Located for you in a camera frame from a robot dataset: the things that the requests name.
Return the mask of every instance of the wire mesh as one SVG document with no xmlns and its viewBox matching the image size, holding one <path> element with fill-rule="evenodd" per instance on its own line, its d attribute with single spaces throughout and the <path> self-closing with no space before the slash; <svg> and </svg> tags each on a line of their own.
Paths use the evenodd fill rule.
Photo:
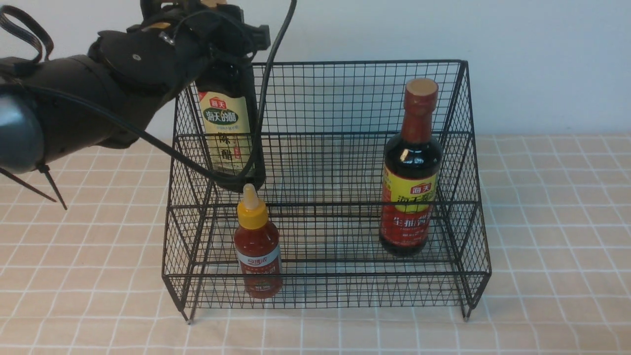
<svg viewBox="0 0 631 355">
<path fill-rule="evenodd" d="M 429 241 L 396 258 L 378 237 L 383 151 L 401 127 L 405 83 L 418 77 L 440 87 L 433 133 L 444 160 Z M 467 63 L 278 63 L 267 101 L 259 194 L 281 234 L 283 288 L 249 296 L 232 243 L 239 195 L 174 160 L 163 278 L 184 317 L 197 308 L 457 304 L 467 318 L 491 274 Z M 198 105 L 194 87 L 177 99 L 173 146 L 212 169 L 228 157 L 211 157 L 209 146 L 248 140 L 205 134 Z"/>
</svg>

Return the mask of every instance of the red bottle cap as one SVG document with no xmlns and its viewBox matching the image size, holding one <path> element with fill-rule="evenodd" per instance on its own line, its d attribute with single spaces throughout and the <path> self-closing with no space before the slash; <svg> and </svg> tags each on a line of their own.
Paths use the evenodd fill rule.
<svg viewBox="0 0 631 355">
<path fill-rule="evenodd" d="M 426 78 L 413 79 L 405 86 L 403 107 L 412 116 L 426 116 L 436 109 L 438 84 Z"/>
</svg>

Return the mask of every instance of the beige table surface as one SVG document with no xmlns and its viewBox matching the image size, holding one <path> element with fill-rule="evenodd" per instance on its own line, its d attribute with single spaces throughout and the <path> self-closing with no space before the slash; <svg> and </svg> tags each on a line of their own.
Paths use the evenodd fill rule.
<svg viewBox="0 0 631 355">
<path fill-rule="evenodd" d="M 480 136 L 478 158 L 493 277 L 469 323 L 217 310 L 189 327 L 160 278 L 168 157 L 53 164 L 67 213 L 2 179 L 0 354 L 631 353 L 631 136 Z"/>
</svg>

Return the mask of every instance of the yellow bottle cap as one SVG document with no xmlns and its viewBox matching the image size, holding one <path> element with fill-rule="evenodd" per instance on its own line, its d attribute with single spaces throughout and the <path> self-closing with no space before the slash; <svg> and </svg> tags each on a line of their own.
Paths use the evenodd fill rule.
<svg viewBox="0 0 631 355">
<path fill-rule="evenodd" d="M 246 184 L 243 188 L 243 200 L 237 207 L 239 224 L 245 229 L 263 228 L 269 220 L 268 208 L 261 200 L 252 184 Z"/>
</svg>

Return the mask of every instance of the bottle neck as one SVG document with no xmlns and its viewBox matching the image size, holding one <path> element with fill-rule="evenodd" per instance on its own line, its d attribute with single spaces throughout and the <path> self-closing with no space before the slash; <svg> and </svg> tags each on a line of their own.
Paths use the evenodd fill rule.
<svg viewBox="0 0 631 355">
<path fill-rule="evenodd" d="M 428 143 L 432 139 L 432 113 L 417 116 L 406 111 L 401 137 L 412 144 Z"/>
</svg>

